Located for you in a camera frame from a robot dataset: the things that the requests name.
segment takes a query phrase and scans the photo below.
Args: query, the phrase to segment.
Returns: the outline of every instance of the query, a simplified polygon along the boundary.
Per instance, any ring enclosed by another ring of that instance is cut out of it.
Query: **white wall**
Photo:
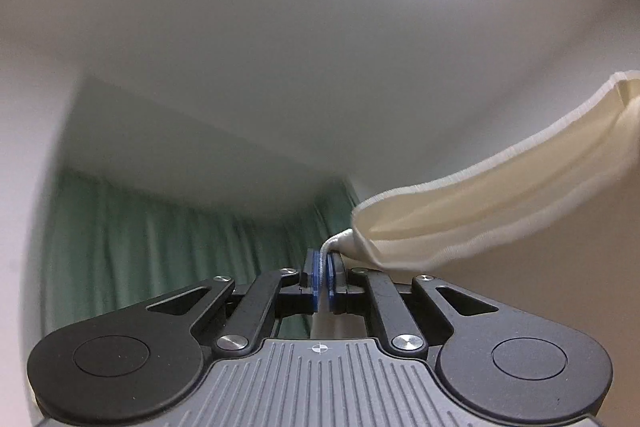
[[[612,73],[639,69],[640,0],[620,0],[524,85],[424,151],[417,161],[423,174],[407,183],[447,176],[492,156],[580,105]]]
[[[24,362],[40,335],[36,306],[39,277],[34,268],[38,265],[56,150],[80,79],[78,68],[0,39],[0,411],[3,425],[31,424]],[[24,294],[20,288],[22,280]]]

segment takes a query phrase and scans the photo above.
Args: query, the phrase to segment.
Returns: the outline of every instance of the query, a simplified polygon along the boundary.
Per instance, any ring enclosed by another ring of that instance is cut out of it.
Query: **ceiling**
[[[190,126],[209,133],[212,141],[193,150],[233,137],[239,147],[261,149],[273,162],[255,156],[262,169],[249,169],[251,184],[280,200],[288,168],[308,187],[336,174],[375,190],[420,178],[427,166],[416,158],[430,144],[529,81],[615,1],[0,0],[0,27],[118,87],[113,100],[129,94],[152,103],[150,114],[165,111],[184,125],[177,135]],[[70,131],[80,136],[71,162],[98,171],[108,163],[132,185],[165,168],[145,162],[143,142],[135,157],[113,155],[110,124],[92,109],[100,96],[81,103],[84,117],[72,124],[104,139]],[[131,125],[160,146],[170,130],[151,116],[142,120]],[[266,175],[281,168],[286,176]],[[206,169],[166,169],[172,181],[162,192],[178,197],[192,198],[210,177]],[[238,182],[239,194],[242,180],[228,181]]]

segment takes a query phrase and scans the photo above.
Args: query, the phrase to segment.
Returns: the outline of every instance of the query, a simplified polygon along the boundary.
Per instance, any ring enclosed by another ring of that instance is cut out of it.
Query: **circular cap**
[[[424,341],[416,335],[398,335],[394,337],[391,343],[403,351],[414,351],[424,345]]]
[[[556,344],[542,339],[510,339],[492,353],[502,372],[521,380],[546,380],[562,373],[566,355]]]
[[[74,362],[96,377],[120,377],[140,369],[149,358],[146,344],[132,337],[108,335],[76,349]]]
[[[237,351],[238,349],[248,346],[249,341],[242,335],[223,335],[218,339],[216,344],[220,349]]]

